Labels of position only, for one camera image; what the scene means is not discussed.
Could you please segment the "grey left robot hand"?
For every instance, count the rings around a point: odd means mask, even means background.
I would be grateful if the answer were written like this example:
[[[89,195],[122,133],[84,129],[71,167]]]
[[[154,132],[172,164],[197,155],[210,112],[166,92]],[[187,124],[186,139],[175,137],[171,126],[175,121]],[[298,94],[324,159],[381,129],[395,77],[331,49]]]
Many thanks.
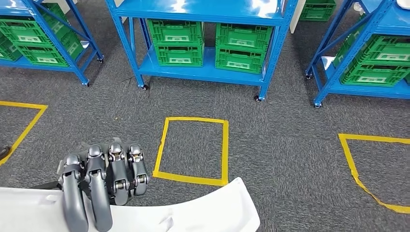
[[[91,202],[95,228],[107,232],[113,226],[112,205],[125,205],[147,191],[149,175],[139,144],[114,138],[110,143],[86,145],[62,163],[59,184],[63,214],[69,231],[87,232],[85,197]]]

